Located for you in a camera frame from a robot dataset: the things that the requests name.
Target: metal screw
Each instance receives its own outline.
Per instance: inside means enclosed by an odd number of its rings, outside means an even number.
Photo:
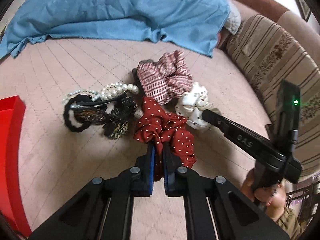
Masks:
[[[133,174],[137,174],[140,172],[140,168],[139,167],[132,167],[130,169],[130,172],[133,173]]]
[[[223,184],[226,182],[226,178],[223,176],[218,176],[216,177],[216,182],[218,182],[219,184]]]
[[[186,173],[188,171],[188,169],[184,166],[180,166],[180,167],[178,167],[177,171],[179,173]]]
[[[100,184],[102,182],[102,178],[101,177],[95,177],[92,179],[92,183],[93,184]]]

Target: white scrunchie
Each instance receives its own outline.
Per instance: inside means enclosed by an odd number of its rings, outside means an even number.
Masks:
[[[217,114],[220,111],[214,108],[212,103],[208,102],[208,91],[204,86],[200,86],[198,82],[194,82],[190,92],[185,92],[175,106],[176,113],[187,117],[187,125],[196,130],[207,130],[211,124],[202,120],[202,111],[209,109]]]

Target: blue fabric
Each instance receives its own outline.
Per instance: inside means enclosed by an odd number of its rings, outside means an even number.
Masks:
[[[0,58],[27,42],[83,37],[175,44],[212,56],[228,18],[226,0],[26,0],[5,31]]]

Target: pearl bracelet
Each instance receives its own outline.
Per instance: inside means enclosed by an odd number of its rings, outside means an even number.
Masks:
[[[100,92],[95,91],[95,90],[89,90],[89,89],[75,90],[71,93],[68,93],[66,95],[66,97],[62,100],[62,103],[65,106],[71,97],[73,97],[74,95],[79,94],[79,93],[94,94],[95,96],[92,97],[92,99],[91,99],[94,102],[94,101],[98,100],[99,98],[102,101],[115,98],[116,96],[126,92],[127,90],[129,90],[134,95],[137,95],[139,93],[139,88],[133,84],[127,85],[127,84],[124,84],[121,82],[116,82],[116,83],[111,83],[111,84],[106,85],[105,87],[103,87],[101,89]],[[71,108],[78,108],[78,107],[83,107],[83,106],[71,105]]]

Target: red box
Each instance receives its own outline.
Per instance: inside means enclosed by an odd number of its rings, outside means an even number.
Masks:
[[[18,153],[26,106],[19,96],[0,100],[0,210],[13,230],[31,234],[20,195]]]

